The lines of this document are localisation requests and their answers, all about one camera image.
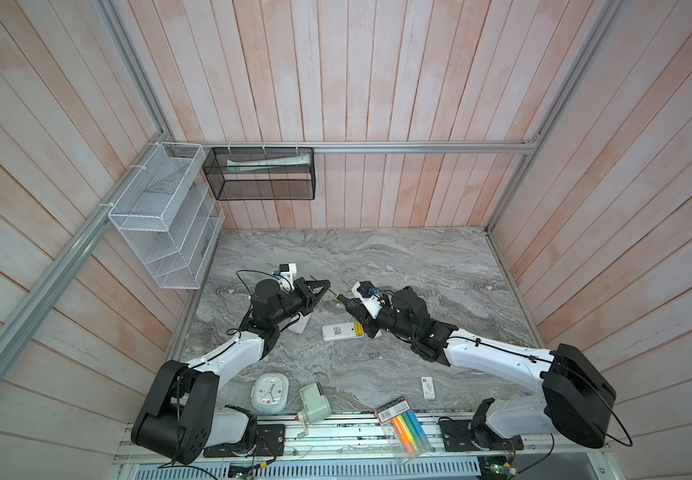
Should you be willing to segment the paper in black basket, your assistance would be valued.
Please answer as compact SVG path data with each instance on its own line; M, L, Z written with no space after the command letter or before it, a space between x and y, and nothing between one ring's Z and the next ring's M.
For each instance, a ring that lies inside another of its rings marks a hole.
M249 160L227 159L225 172L229 174L288 174L306 173L312 164L311 154Z

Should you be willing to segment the white air conditioner remote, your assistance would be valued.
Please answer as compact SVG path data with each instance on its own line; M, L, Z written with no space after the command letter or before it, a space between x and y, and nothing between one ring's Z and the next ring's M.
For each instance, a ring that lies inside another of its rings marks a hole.
M362 338L363 335L362 326L354 322L330 324L322 327L322 337L325 342L357 339Z

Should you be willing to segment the pack of coloured markers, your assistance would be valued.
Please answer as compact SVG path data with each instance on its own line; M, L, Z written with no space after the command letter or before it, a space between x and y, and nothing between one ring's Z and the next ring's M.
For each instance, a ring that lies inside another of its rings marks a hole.
M432 452L431 442L405 396L377 407L374 414L398 464Z

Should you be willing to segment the red white remote control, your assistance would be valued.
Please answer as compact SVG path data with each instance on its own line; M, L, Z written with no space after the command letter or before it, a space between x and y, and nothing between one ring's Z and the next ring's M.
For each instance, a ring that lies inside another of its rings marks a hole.
M291 323L288 327L288 330L298 335L303 334L310 319L311 314L303 315L300 318L298 318L294 323Z

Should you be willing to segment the pale green alarm clock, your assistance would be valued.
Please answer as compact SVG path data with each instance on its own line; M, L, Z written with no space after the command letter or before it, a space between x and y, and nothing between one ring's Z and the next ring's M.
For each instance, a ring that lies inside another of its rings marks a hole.
M251 391L253 409L262 415L281 413L289 395L289 379L282 373L262 374L254 383Z

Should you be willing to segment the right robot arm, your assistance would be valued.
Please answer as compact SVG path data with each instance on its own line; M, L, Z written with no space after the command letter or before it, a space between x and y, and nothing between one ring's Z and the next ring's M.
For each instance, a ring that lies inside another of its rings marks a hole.
M337 299L369 337L385 330L427 362L481 371L528 390L516 400L482 401L474 429L503 439L560 434L583 447L604 446L616 392L578 348L529 348L476 335L432 318L411 287L389 294L363 282Z

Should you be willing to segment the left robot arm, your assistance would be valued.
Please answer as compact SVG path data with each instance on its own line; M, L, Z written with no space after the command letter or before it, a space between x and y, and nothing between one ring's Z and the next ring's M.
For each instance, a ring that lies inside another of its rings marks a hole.
M206 448L254 447L257 420L240 407L216 408L218 391L245 368L265 358L281 332L310 315L331 286L298 278L283 288L258 282L233 336L214 350L160 366L132 427L131 442L174 463L188 465Z

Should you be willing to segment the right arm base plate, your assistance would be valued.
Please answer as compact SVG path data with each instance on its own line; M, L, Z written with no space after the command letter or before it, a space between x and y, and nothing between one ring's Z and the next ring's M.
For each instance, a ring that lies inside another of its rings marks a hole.
M522 437L500 437L485 424L474 420L458 420L442 416L437 420L444 448L447 452L519 451L524 449Z

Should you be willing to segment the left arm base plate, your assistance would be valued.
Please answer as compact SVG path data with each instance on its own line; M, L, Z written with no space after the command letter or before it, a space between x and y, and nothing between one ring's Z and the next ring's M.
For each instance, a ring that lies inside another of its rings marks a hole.
M237 443L223 443L206 447L203 456L206 458L233 458L283 455L286 427L283 424L261 424L251 426L249 432Z

